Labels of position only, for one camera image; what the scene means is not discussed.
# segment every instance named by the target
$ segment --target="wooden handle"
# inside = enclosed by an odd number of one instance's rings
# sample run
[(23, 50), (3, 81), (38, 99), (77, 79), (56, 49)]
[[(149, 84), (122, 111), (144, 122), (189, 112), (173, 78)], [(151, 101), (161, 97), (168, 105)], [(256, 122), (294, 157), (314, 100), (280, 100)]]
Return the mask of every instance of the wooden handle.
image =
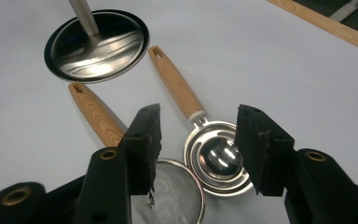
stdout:
[(191, 121), (195, 116), (205, 114), (200, 101), (167, 55), (158, 46), (148, 52), (165, 87), (186, 118)]
[(106, 147), (116, 147), (124, 132), (110, 116), (101, 100), (80, 82), (73, 82), (68, 88), (77, 107), (103, 144)]

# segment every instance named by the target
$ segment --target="strainer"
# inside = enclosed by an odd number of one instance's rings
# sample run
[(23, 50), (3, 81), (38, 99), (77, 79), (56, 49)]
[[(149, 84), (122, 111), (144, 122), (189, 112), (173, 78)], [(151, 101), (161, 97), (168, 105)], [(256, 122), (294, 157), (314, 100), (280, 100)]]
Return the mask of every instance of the strainer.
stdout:
[(202, 221), (205, 196), (199, 180), (182, 163), (158, 160), (154, 205), (148, 196), (131, 196), (133, 224), (195, 224)]

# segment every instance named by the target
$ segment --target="kitchen utensil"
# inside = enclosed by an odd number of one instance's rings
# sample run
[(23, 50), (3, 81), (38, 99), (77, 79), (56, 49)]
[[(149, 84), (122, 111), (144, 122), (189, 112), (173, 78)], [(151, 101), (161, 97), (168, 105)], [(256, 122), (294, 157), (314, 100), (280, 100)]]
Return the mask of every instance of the kitchen utensil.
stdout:
[(144, 22), (129, 12), (90, 12), (86, 0), (70, 0), (77, 18), (53, 33), (45, 62), (56, 76), (81, 82), (117, 77), (145, 55), (149, 33)]
[(200, 101), (167, 55), (157, 46), (148, 52), (172, 98), (195, 125), (186, 140), (185, 165), (212, 195), (234, 196), (250, 189), (252, 183), (242, 167), (242, 156), (234, 146), (235, 125), (208, 121)]
[[(107, 147), (117, 146), (124, 132), (101, 100), (80, 82), (69, 85), (77, 106)], [(205, 195), (196, 176), (182, 163), (158, 160), (154, 204), (144, 195), (131, 196), (132, 222), (136, 224), (200, 223)]]

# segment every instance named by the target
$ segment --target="wooden strip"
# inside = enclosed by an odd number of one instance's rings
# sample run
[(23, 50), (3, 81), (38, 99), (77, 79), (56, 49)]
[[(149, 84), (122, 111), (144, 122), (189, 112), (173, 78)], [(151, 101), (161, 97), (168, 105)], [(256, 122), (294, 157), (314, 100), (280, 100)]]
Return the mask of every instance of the wooden strip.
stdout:
[(341, 38), (354, 46), (358, 47), (358, 31), (353, 30), (344, 24), (333, 21), (324, 15), (321, 15), (307, 7), (301, 6), (292, 0), (268, 0), (270, 3), (277, 7), (298, 16), (299, 18), (318, 26), (319, 28), (327, 31), (328, 33)]

